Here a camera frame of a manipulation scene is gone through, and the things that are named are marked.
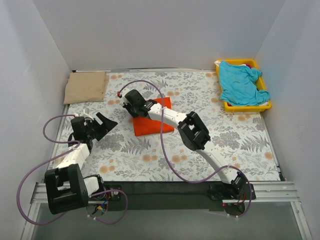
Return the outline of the orange t shirt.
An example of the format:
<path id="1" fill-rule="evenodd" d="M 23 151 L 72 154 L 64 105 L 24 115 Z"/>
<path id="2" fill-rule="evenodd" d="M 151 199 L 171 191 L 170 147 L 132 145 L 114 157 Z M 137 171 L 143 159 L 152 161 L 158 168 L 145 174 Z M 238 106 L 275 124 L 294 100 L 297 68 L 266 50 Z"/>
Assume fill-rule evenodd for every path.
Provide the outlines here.
<path id="1" fill-rule="evenodd" d="M 157 103 L 162 103 L 161 98 L 154 99 Z M 169 109 L 172 108 L 171 104 L 171 98 L 170 97 L 165 97 L 164 98 L 164 106 L 168 107 Z M 157 120 L 151 120 L 146 117 L 135 117 L 132 120 L 133 123 L 133 130 L 134 130 L 134 135 L 136 137 L 141 137 L 141 136 L 147 136 L 147 135 L 153 135 L 153 134 L 160 134 L 161 131 L 161 122 Z M 174 127 L 169 126 L 167 124 L 163 125 L 163 133 L 169 133 L 173 132 Z"/>

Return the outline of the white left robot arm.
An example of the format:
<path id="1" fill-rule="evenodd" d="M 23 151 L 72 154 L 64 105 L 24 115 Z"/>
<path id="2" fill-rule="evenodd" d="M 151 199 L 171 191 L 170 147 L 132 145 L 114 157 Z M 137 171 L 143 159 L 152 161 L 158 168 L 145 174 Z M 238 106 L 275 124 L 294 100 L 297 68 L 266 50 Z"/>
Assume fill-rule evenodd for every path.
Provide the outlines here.
<path id="1" fill-rule="evenodd" d="M 99 174 L 83 177 L 81 168 L 91 154 L 93 141 L 100 141 L 118 123 L 100 112 L 96 118 L 84 112 L 70 120 L 70 152 L 56 168 L 47 170 L 44 175 L 48 206 L 53 215 L 87 207 L 93 194 L 105 195 L 102 177 Z"/>

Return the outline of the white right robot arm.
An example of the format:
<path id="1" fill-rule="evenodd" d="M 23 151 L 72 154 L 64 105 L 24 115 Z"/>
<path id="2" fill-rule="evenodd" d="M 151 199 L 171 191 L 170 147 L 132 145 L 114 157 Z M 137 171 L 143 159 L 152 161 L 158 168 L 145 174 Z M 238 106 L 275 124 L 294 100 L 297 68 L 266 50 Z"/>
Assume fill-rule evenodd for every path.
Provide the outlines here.
<path id="1" fill-rule="evenodd" d="M 164 157 L 167 159 L 164 139 L 163 126 L 169 125 L 178 130 L 183 144 L 191 151 L 202 156 L 207 163 L 214 169 L 214 172 L 203 180 L 186 180 L 172 168 L 171 170 L 178 178 L 184 182 L 197 184 L 202 183 L 217 175 L 221 181 L 222 187 L 217 190 L 220 197 L 230 199 L 253 199 L 253 189 L 245 174 L 238 168 L 228 164 L 228 162 L 219 156 L 211 142 L 209 130 L 199 117 L 192 111 L 188 114 L 169 109 L 164 106 L 164 100 L 161 103 L 155 100 L 145 100 L 135 89 L 127 91 L 125 94 L 118 93 L 119 98 L 123 98 L 123 107 L 133 117 L 148 118 L 160 122 L 160 141 Z"/>

